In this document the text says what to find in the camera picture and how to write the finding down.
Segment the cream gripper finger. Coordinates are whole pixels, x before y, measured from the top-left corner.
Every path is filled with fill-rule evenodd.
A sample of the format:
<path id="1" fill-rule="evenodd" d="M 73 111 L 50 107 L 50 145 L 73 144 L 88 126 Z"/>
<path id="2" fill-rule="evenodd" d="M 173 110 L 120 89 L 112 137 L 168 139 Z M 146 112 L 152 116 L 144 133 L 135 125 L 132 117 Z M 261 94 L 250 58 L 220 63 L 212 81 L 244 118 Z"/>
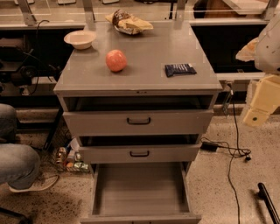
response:
<path id="1" fill-rule="evenodd" d="M 255 59 L 258 38 L 250 40 L 236 55 L 237 60 L 248 62 Z"/>
<path id="2" fill-rule="evenodd" d="M 255 84 L 255 93 L 243 122 L 250 127 L 263 125 L 280 106 L 280 77 L 268 75 Z"/>

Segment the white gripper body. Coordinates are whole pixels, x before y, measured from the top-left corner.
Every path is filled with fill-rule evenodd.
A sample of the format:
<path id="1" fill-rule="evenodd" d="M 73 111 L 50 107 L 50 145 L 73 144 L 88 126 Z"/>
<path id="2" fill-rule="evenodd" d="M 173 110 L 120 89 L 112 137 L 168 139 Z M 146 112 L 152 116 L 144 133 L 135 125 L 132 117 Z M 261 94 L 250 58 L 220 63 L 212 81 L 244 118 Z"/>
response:
<path id="1" fill-rule="evenodd" d="M 258 36 L 255 67 L 267 74 L 280 74 L 280 14 L 276 14 Z"/>

